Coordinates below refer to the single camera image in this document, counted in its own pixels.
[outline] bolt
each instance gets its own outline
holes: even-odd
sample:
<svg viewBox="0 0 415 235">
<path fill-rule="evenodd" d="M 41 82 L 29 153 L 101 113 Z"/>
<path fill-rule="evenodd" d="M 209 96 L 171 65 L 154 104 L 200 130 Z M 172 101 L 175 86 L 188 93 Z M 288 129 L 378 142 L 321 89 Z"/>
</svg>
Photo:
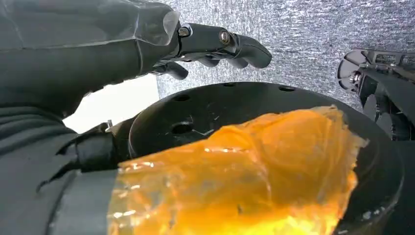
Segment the bolt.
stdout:
<svg viewBox="0 0 415 235">
<path fill-rule="evenodd" d="M 180 36 L 180 37 L 187 37 L 187 36 L 189 36 L 189 35 L 190 35 L 190 31 L 189 31 L 189 29 L 188 29 L 188 28 L 186 28 L 186 27 L 181 27 L 181 28 L 179 28 L 178 33 L 179 33 L 179 36 Z"/>
<path fill-rule="evenodd" d="M 219 40 L 223 45 L 228 45 L 231 42 L 229 32 L 223 31 L 219 33 Z"/>
<path fill-rule="evenodd" d="M 349 76 L 349 82 L 351 84 L 355 84 L 357 82 L 360 82 L 360 79 L 362 79 L 362 75 L 358 72 L 353 72 L 350 76 Z"/>
</svg>

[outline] robotic hand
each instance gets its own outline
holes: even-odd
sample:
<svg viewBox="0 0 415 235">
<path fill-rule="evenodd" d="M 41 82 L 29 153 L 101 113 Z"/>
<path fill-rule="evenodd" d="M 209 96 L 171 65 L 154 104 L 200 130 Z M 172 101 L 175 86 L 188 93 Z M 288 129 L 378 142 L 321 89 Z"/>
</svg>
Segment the robotic hand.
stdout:
<svg viewBox="0 0 415 235">
<path fill-rule="evenodd" d="M 7 70 L 0 105 L 25 102 L 61 118 L 108 84 L 148 73 L 184 79 L 188 72 L 177 61 L 264 68 L 272 58 L 255 39 L 181 25 L 178 12 L 144 0 L 0 1 L 0 20 L 0 64 Z"/>
</svg>

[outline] translucent plastic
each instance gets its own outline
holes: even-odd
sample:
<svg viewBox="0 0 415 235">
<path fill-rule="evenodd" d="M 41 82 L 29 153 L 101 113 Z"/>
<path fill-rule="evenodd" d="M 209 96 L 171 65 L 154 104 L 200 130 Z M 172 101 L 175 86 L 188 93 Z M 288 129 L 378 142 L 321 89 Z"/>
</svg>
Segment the translucent plastic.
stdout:
<svg viewBox="0 0 415 235">
<path fill-rule="evenodd" d="M 180 14 L 144 0 L 0 0 L 0 50 L 137 39 L 167 45 Z"/>
<path fill-rule="evenodd" d="M 110 235 L 328 235 L 366 141 L 335 107 L 266 114 L 120 164 Z"/>
</svg>

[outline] orange translucent object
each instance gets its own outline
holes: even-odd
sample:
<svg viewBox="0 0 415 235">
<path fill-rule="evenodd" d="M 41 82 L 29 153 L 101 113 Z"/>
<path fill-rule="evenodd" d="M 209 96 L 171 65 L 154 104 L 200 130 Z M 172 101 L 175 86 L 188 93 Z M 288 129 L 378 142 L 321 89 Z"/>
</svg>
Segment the orange translucent object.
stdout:
<svg viewBox="0 0 415 235">
<path fill-rule="evenodd" d="M 328 235 L 366 141 L 335 107 L 266 114 L 121 163 L 110 235 Z"/>
</svg>

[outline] gray fabric surface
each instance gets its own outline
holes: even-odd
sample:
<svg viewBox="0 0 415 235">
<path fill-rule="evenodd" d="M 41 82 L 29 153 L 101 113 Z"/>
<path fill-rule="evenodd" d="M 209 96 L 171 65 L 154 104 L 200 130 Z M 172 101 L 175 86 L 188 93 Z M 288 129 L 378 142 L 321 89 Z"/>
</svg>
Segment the gray fabric surface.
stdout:
<svg viewBox="0 0 415 235">
<path fill-rule="evenodd" d="M 300 87 L 361 109 L 336 81 L 337 66 L 354 48 L 413 51 L 415 0 L 161 0 L 181 22 L 223 26 L 259 40 L 273 55 L 268 68 L 237 70 L 184 63 L 189 76 L 158 79 L 160 97 L 206 84 L 262 81 Z"/>
</svg>

